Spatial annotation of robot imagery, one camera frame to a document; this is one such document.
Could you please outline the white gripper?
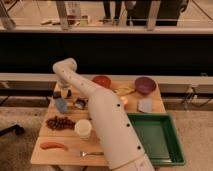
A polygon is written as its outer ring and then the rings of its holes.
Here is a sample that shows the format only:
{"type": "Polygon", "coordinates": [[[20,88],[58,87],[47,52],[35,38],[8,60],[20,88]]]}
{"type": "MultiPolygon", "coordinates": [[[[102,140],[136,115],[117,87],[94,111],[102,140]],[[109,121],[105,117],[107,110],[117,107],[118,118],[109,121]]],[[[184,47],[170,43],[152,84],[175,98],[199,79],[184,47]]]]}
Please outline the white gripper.
{"type": "MultiPolygon", "coordinates": [[[[72,91],[70,88],[70,84],[63,79],[59,78],[58,79],[58,85],[61,89],[68,89],[66,98],[71,98],[72,97],[72,91]]],[[[53,92],[53,99],[61,98],[61,92],[60,91],[54,91],[53,92]]]]}

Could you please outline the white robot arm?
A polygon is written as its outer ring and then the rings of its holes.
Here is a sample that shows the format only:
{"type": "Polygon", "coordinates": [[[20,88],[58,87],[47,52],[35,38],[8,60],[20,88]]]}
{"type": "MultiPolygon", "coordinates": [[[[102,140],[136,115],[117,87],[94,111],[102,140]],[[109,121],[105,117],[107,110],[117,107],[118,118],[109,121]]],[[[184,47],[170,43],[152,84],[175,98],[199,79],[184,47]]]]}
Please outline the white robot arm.
{"type": "Polygon", "coordinates": [[[125,112],[112,91],[76,73],[73,58],[53,64],[62,87],[72,85],[88,99],[88,111],[108,167],[112,171],[155,171],[125,112]]]}

